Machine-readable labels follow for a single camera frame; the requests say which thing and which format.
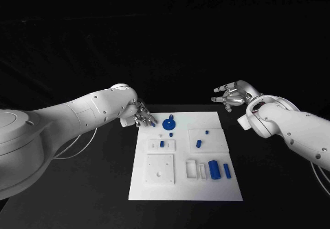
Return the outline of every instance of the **cable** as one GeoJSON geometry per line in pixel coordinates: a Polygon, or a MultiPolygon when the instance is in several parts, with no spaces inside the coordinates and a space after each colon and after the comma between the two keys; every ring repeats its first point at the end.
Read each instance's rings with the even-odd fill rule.
{"type": "Polygon", "coordinates": [[[325,173],[322,172],[322,169],[321,169],[319,166],[318,166],[318,169],[321,170],[321,174],[322,174],[324,178],[326,179],[326,181],[328,181],[328,183],[330,183],[328,177],[326,177],[325,173]]]}
{"type": "Polygon", "coordinates": [[[321,183],[321,181],[319,181],[318,175],[315,174],[315,169],[314,169],[312,163],[311,163],[311,168],[312,168],[312,171],[314,171],[315,178],[316,178],[316,180],[318,180],[318,182],[319,182],[319,184],[321,184],[321,187],[322,187],[322,189],[325,190],[326,194],[330,195],[330,192],[326,191],[326,189],[325,189],[325,187],[324,187],[324,185],[322,185],[322,183],[321,183]]]}
{"type": "Polygon", "coordinates": [[[70,148],[70,146],[74,144],[74,142],[79,139],[79,137],[80,137],[80,135],[77,136],[77,138],[74,139],[74,141],[70,143],[70,145],[66,147],[66,149],[56,156],[53,156],[53,159],[70,148]]]}
{"type": "MultiPolygon", "coordinates": [[[[87,145],[89,145],[89,143],[90,143],[90,141],[92,141],[92,139],[93,139],[93,136],[94,136],[94,134],[96,134],[96,130],[97,130],[97,129],[94,129],[93,135],[92,135],[90,140],[89,140],[86,146],[83,147],[83,149],[87,147],[87,145]]],[[[57,156],[58,156],[58,155],[57,155],[53,159],[69,159],[69,158],[74,157],[74,156],[83,151],[83,149],[82,149],[74,155],[71,155],[71,156],[69,156],[69,157],[57,157],[57,156]]]]}

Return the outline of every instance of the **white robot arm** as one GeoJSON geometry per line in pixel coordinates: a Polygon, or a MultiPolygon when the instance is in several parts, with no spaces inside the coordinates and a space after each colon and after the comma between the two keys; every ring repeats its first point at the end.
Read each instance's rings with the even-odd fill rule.
{"type": "Polygon", "coordinates": [[[301,112],[283,98],[263,95],[241,80],[213,90],[224,91],[223,96],[211,97],[213,102],[231,106],[247,104],[246,114],[237,119],[244,130],[267,138],[279,135],[288,148],[308,161],[330,171],[330,121],[301,112]]]}
{"type": "Polygon", "coordinates": [[[156,124],[125,84],[40,110],[0,110],[0,199],[35,182],[58,147],[115,118],[122,126],[156,124]]]}

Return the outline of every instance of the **blue round part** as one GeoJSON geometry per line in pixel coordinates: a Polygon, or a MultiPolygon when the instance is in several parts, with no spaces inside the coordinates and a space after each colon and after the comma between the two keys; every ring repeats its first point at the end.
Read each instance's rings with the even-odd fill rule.
{"type": "Polygon", "coordinates": [[[210,178],[211,180],[218,180],[221,178],[217,161],[208,161],[208,167],[210,167],[210,178]]]}
{"type": "Polygon", "coordinates": [[[201,141],[197,140],[197,144],[195,144],[195,147],[200,148],[200,145],[201,145],[201,141]]]}
{"type": "Polygon", "coordinates": [[[230,179],[231,176],[230,176],[227,164],[223,164],[223,167],[224,167],[224,175],[226,175],[226,178],[230,179]]]}
{"type": "Polygon", "coordinates": [[[172,130],[175,128],[175,121],[172,120],[172,115],[169,115],[169,118],[162,121],[162,128],[165,130],[172,130]]]}

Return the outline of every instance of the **dark backdrop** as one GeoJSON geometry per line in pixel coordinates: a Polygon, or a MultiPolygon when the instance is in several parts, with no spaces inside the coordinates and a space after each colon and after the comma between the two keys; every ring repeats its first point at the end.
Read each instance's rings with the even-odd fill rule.
{"type": "Polygon", "coordinates": [[[328,5],[139,1],[0,6],[0,106],[33,110],[126,83],[146,104],[211,104],[247,81],[330,119],[328,5]]]}

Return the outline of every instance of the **table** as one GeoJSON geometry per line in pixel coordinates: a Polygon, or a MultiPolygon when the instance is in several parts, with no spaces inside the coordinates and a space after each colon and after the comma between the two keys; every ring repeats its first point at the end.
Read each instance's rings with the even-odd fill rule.
{"type": "MultiPolygon", "coordinates": [[[[0,213],[1,229],[192,229],[224,222],[230,226],[326,222],[321,209],[328,207],[328,197],[309,163],[279,136],[263,139],[252,130],[243,131],[236,119],[244,106],[233,107],[231,113],[220,104],[146,107],[154,113],[217,111],[243,201],[128,201],[138,129],[122,128],[115,120],[97,129],[84,151],[53,160],[37,182],[9,197],[0,213]]],[[[92,132],[63,156],[84,146],[92,132]]]]}

